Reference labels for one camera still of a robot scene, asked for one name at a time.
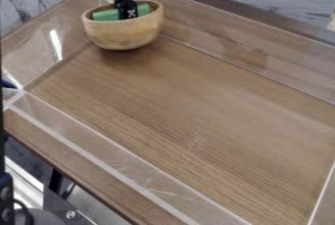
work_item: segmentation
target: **bowl rim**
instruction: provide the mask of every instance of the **bowl rim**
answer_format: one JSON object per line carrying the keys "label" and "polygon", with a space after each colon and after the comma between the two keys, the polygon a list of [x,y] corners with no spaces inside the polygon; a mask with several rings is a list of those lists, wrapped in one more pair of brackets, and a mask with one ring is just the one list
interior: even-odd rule
{"label": "bowl rim", "polygon": [[147,15],[139,17],[139,18],[126,19],[126,20],[122,20],[122,21],[95,21],[95,20],[91,20],[85,16],[87,13],[91,12],[91,11],[94,11],[94,10],[96,10],[96,9],[99,9],[99,8],[102,8],[102,7],[106,7],[108,5],[108,4],[106,4],[106,5],[102,5],[99,7],[91,8],[87,11],[84,11],[83,14],[81,14],[81,18],[83,18],[83,20],[85,22],[88,22],[88,23],[96,23],[96,24],[100,24],[100,23],[119,23],[119,22],[126,23],[128,21],[135,21],[138,19],[142,19],[142,18],[150,17],[152,15],[157,15],[162,11],[162,8],[163,8],[162,3],[157,2],[157,1],[152,1],[152,0],[136,0],[136,2],[150,2],[150,3],[154,3],[154,4],[158,5],[158,8],[150,14],[147,14]]}

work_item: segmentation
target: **black cable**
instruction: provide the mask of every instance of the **black cable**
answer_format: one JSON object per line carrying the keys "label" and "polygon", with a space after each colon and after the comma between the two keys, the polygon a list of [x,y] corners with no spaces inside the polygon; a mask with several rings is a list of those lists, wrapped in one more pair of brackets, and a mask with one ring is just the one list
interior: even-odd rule
{"label": "black cable", "polygon": [[33,217],[32,217],[31,213],[28,212],[28,208],[27,208],[25,204],[18,200],[14,200],[14,203],[21,207],[21,209],[24,211],[24,214],[27,217],[25,225],[33,225]]}

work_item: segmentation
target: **wooden bowl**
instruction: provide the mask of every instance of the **wooden bowl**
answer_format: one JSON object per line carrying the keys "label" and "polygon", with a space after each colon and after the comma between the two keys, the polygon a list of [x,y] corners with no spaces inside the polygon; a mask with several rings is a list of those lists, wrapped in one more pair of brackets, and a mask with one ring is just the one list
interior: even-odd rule
{"label": "wooden bowl", "polygon": [[123,21],[98,22],[92,20],[92,13],[114,9],[114,5],[94,8],[83,13],[83,26],[94,44],[107,50],[135,49],[150,43],[162,28],[163,6],[155,1],[147,3],[150,14]]}

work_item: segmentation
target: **wooden table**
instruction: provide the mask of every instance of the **wooden table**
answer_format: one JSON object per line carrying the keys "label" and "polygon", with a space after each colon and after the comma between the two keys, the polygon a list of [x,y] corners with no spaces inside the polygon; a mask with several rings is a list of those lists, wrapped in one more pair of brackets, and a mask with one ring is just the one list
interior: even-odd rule
{"label": "wooden table", "polygon": [[229,0],[158,1],[140,49],[87,40],[96,0],[2,40],[25,89],[6,131],[135,224],[308,224],[335,156],[335,34]]}

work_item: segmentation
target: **green sponge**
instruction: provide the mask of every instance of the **green sponge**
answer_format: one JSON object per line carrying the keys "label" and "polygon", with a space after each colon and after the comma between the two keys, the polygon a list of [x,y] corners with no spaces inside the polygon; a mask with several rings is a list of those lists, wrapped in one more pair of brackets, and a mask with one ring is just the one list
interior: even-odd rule
{"label": "green sponge", "polygon": [[[148,15],[150,13],[150,8],[147,3],[140,3],[138,4],[138,12],[139,12],[139,17]],[[119,18],[119,11],[115,10],[106,10],[100,12],[92,13],[92,19],[95,21],[118,21]]]}

